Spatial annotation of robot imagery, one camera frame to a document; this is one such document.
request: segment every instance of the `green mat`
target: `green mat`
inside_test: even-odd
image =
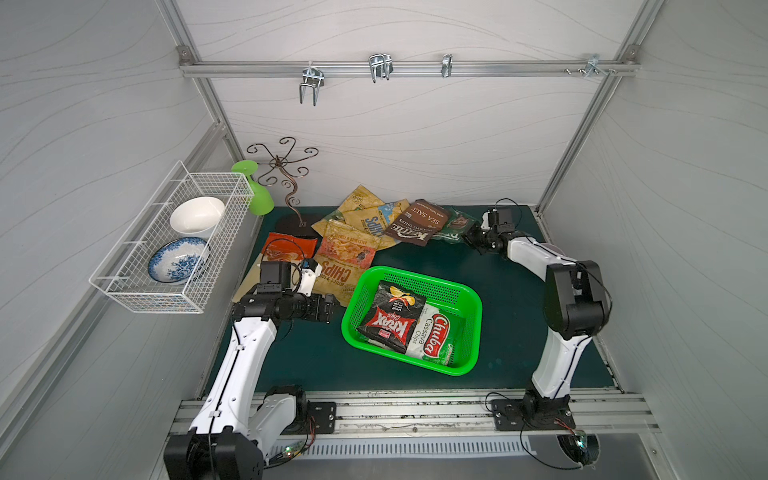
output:
[[[300,211],[327,214],[334,208],[304,207]],[[456,208],[477,218],[488,209]],[[278,207],[264,217],[249,268],[276,220],[287,214],[294,213],[287,207]],[[543,241],[527,207],[523,207],[519,227]],[[342,337],[343,309],[339,309],[330,325],[296,321],[285,339],[283,335],[290,325],[285,323],[280,327],[278,340],[270,348],[261,370],[257,392],[289,384],[301,385],[308,391],[526,387],[547,338],[547,325],[541,312],[544,283],[537,276],[499,255],[479,255],[466,245],[438,240],[431,240],[426,247],[401,243],[382,250],[376,253],[373,265],[388,265],[464,283],[478,293],[483,302],[483,319],[480,357],[475,368],[463,376],[447,376],[353,348]],[[213,385],[230,335],[224,338],[226,341],[220,347],[206,392]],[[613,386],[594,344],[584,351],[572,386]]]

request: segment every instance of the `decorative metal scroll stand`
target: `decorative metal scroll stand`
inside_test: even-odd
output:
[[[286,215],[284,217],[281,217],[276,222],[275,231],[278,233],[293,235],[294,237],[317,238],[319,237],[319,234],[312,229],[311,225],[317,222],[318,220],[322,219],[323,215],[304,214],[302,216],[302,214],[296,208],[301,203],[301,201],[296,197],[296,192],[299,191],[299,184],[296,182],[296,179],[305,177],[310,172],[310,169],[308,169],[307,167],[296,167],[296,173],[291,174],[288,170],[286,170],[286,167],[288,165],[297,164],[309,158],[316,157],[319,151],[315,147],[308,147],[304,149],[304,153],[308,154],[307,157],[300,158],[299,160],[289,160],[288,157],[293,151],[293,148],[296,146],[296,138],[294,137],[280,138],[281,145],[285,145],[290,142],[292,142],[292,144],[288,149],[288,153],[286,153],[282,157],[279,155],[273,154],[265,144],[251,144],[246,149],[246,152],[248,152],[249,154],[255,154],[259,151],[259,147],[263,147],[263,149],[266,150],[266,152],[271,157],[270,161],[267,163],[259,162],[259,165],[268,165],[270,167],[270,169],[265,174],[261,174],[258,177],[257,182],[259,182],[260,185],[263,185],[264,187],[271,187],[272,185],[276,184],[278,181],[277,177],[275,175],[270,175],[270,174],[273,173],[275,170],[278,170],[285,177],[285,179],[283,179],[280,183],[285,188],[291,189],[291,191],[286,195],[285,201],[288,208],[296,212],[296,216],[298,217],[298,222],[296,222],[296,218],[293,215]]]

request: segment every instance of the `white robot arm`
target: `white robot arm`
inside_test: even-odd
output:
[[[566,257],[515,227],[511,207],[494,207],[464,240],[480,253],[506,256],[545,282],[547,342],[520,410],[530,426],[552,428],[553,418],[568,407],[576,365],[608,322],[611,303],[595,262]]]
[[[338,304],[333,295],[311,293],[322,270],[317,262],[302,262],[295,287],[292,268],[289,262],[262,262],[260,283],[235,305],[232,338],[210,394],[189,432],[168,440],[170,480],[261,478],[263,456],[278,435],[289,425],[306,424],[306,397],[296,386],[272,388],[249,421],[253,391],[280,322],[329,323]]]

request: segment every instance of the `green cup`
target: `green cup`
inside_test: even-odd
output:
[[[250,189],[253,191],[253,199],[250,201],[250,205],[248,205],[248,210],[254,215],[266,215],[275,207],[275,201],[272,200],[272,195],[263,185],[259,185],[250,177],[258,169],[259,164],[253,160],[239,161],[232,166],[234,173],[245,175]]]

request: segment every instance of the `wall-mounted wire rack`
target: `wall-mounted wire rack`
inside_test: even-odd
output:
[[[183,237],[170,227],[170,215],[187,200],[216,197],[225,210],[207,241],[207,259],[187,281],[169,285],[152,280],[150,258],[162,246]],[[166,176],[152,199],[91,275],[91,285],[136,313],[202,313],[232,242],[240,229],[253,191],[243,174],[194,173],[182,162]]]

